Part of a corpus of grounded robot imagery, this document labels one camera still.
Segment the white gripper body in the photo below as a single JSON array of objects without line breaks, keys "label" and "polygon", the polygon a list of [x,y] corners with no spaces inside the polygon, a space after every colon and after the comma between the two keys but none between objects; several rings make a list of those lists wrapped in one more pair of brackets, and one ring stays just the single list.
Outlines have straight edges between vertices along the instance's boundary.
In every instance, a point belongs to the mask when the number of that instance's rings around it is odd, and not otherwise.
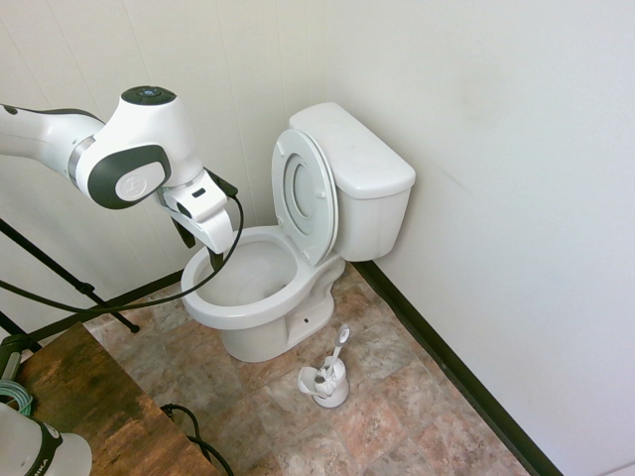
[{"label": "white gripper body", "polygon": [[207,170],[177,186],[157,189],[159,204],[207,248],[226,252],[233,243],[233,229],[225,210],[226,194]]}]

